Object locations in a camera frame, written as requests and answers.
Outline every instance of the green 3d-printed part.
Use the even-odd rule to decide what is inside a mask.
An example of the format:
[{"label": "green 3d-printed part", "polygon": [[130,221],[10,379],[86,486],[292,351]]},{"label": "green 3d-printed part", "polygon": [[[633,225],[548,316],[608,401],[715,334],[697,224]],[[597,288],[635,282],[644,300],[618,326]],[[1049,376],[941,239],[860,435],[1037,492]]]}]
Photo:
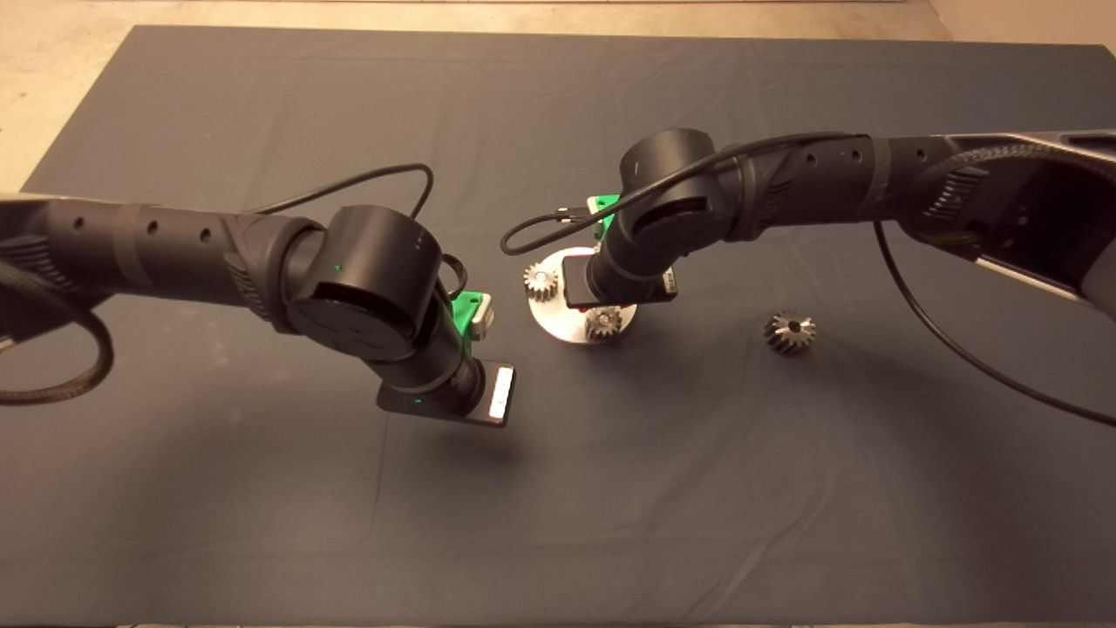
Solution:
[{"label": "green 3d-printed part", "polygon": [[464,290],[454,298],[453,303],[453,327],[456,328],[461,339],[465,341],[465,351],[472,349],[472,338],[469,336],[469,323],[472,322],[477,309],[481,306],[481,298],[484,294],[479,291]]}]

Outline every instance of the circular metal plate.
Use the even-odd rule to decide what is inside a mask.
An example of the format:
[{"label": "circular metal plate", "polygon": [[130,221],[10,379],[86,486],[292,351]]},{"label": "circular metal plate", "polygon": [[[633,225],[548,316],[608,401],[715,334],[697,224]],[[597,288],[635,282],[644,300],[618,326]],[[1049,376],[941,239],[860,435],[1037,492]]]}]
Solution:
[{"label": "circular metal plate", "polygon": [[[539,265],[558,274],[558,293],[549,300],[527,299],[535,321],[558,340],[574,345],[599,345],[585,336],[585,311],[566,306],[566,277],[562,276],[561,260],[568,254],[593,254],[591,247],[573,247],[550,253]],[[620,334],[632,325],[635,305],[620,307]]]}]

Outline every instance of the dark fabric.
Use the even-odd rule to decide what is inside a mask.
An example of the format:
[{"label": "dark fabric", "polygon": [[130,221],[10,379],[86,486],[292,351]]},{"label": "dark fabric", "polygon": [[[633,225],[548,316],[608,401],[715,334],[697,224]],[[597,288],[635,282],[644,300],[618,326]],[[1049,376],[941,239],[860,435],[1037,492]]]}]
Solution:
[{"label": "dark fabric", "polygon": [[[535,258],[501,255],[499,234],[615,191],[623,152],[680,125],[720,144],[1112,127],[1116,62],[1069,46],[137,28],[27,190],[237,210],[427,161],[422,220],[497,299],[475,354],[519,368],[511,422],[387,417],[362,365],[246,309],[113,298],[105,385],[2,412],[0,622],[1116,618],[1116,432],[939,346],[869,226],[693,254],[677,300],[641,309],[618,347],[533,326]],[[419,185],[304,212],[405,209]],[[1116,412],[1112,321],[893,233],[951,334]],[[760,338],[783,307],[819,323],[801,359]],[[70,375],[85,342],[17,348],[2,381]]]}]

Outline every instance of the metal gear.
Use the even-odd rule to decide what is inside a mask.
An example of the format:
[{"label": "metal gear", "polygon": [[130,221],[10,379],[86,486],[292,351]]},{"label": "metal gear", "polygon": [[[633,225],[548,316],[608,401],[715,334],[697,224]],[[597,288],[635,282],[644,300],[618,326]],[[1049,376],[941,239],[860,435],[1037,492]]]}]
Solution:
[{"label": "metal gear", "polygon": [[594,307],[585,312],[585,336],[594,342],[612,340],[619,336],[622,323],[619,307]]},{"label": "metal gear", "polygon": [[550,300],[558,293],[558,273],[541,263],[532,263],[523,270],[523,288],[533,300]]},{"label": "metal gear", "polygon": [[797,317],[793,311],[779,311],[763,326],[763,339],[783,356],[809,349],[817,338],[818,326],[814,319]]}]

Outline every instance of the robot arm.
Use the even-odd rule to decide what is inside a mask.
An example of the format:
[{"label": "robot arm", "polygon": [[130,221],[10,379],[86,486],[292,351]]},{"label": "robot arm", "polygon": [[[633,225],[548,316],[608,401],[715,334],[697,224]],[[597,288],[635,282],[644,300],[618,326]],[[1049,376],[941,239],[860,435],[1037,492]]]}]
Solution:
[{"label": "robot arm", "polygon": [[[917,240],[1116,318],[1116,133],[790,138],[617,211],[600,251],[562,267],[571,307],[674,298],[679,257],[788,224],[896,220]],[[671,129],[620,161],[623,193],[720,153]]]},{"label": "robot arm", "polygon": [[[89,308],[135,293],[249,308],[279,334],[353,356],[383,381],[377,405],[502,427],[513,370],[471,356],[491,299],[451,299],[442,250],[415,220],[346,206],[306,218],[214,213],[58,196],[0,199],[0,261]],[[68,320],[0,284],[0,339]]]}]

